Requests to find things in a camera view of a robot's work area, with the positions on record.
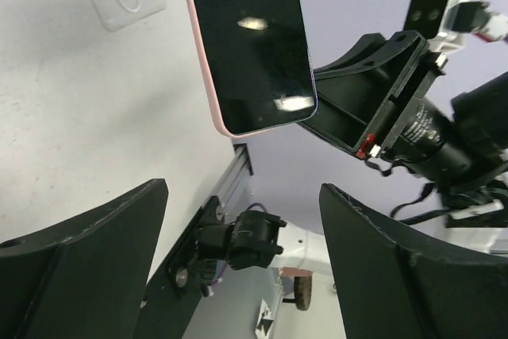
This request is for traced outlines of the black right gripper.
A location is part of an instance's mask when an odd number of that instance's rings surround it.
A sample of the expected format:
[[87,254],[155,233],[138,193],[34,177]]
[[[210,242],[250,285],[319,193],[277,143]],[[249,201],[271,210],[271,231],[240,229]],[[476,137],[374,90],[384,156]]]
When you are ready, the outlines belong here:
[[[361,160],[391,148],[429,88],[442,76],[447,56],[429,49],[418,32],[363,35],[343,56],[314,69],[318,108],[302,126]],[[360,65],[366,76],[323,78]]]

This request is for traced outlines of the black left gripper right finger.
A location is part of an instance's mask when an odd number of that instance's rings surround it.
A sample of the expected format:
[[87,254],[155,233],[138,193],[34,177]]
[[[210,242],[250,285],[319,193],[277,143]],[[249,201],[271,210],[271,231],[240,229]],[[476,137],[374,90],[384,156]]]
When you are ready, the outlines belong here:
[[506,337],[506,258],[421,233],[331,183],[319,207],[347,337]]

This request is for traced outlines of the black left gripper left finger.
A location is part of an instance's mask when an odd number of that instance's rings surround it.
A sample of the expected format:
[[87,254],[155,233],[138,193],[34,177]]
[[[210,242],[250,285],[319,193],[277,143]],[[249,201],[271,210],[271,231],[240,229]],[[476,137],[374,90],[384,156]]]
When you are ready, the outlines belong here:
[[168,199],[151,179],[1,244],[3,338],[131,338]]

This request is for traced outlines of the phone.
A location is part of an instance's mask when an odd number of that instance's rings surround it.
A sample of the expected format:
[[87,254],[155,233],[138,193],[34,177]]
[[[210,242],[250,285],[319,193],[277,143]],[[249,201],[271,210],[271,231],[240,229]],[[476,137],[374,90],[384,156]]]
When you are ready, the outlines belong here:
[[316,113],[300,0],[187,0],[187,8],[220,134],[246,137]]

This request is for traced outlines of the aluminium front rail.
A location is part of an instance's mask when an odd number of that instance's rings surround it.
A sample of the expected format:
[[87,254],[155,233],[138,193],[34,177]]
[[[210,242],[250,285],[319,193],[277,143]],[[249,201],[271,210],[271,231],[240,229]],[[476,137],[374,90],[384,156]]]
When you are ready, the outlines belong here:
[[247,145],[235,144],[233,149],[232,161],[210,192],[210,197],[218,199],[218,214],[225,214],[225,208],[232,202],[235,193],[243,188],[242,183],[253,173]]

